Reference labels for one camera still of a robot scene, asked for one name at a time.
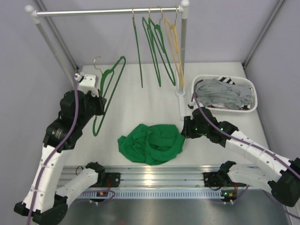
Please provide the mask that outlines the green tank top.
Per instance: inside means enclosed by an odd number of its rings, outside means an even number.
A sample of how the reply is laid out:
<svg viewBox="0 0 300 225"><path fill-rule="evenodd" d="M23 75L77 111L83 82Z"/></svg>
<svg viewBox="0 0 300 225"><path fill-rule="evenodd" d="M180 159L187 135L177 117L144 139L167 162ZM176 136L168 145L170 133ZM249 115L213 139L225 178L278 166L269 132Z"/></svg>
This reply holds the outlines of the green tank top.
<svg viewBox="0 0 300 225"><path fill-rule="evenodd" d="M183 151L185 138L172 124L139 124L118 139L119 153L134 163L161 165Z"/></svg>

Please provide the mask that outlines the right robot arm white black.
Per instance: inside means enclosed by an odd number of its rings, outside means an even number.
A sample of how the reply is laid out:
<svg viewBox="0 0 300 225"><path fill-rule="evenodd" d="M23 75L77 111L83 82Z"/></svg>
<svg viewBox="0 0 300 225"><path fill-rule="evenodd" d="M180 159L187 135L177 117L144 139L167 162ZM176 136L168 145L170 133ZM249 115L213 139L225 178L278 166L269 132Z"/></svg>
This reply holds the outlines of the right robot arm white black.
<svg viewBox="0 0 300 225"><path fill-rule="evenodd" d="M234 161L221 164L217 172L204 177L207 187L244 184L270 193L278 202L294 207L300 199L300 159L294 160L266 149L228 121L217 121L205 107L195 109L184 118L181 134L185 138L206 137L212 143L231 150L254 164L243 166Z"/></svg>

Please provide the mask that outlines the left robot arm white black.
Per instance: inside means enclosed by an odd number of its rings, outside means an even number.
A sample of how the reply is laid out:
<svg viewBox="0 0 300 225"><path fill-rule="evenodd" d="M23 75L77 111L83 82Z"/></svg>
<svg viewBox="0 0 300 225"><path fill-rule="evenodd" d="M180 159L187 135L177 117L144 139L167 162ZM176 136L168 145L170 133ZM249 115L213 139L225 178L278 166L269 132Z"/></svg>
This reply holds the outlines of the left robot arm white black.
<svg viewBox="0 0 300 225"><path fill-rule="evenodd" d="M57 225L68 208L88 188L101 188L108 196L120 184L120 173L106 172L97 162L88 163L81 173L62 187L57 187L65 162L93 116L105 114L106 99L100 93L71 90L60 101L57 119L51 123L43 139L42 157L30 190L14 212L27 216L38 225Z"/></svg>

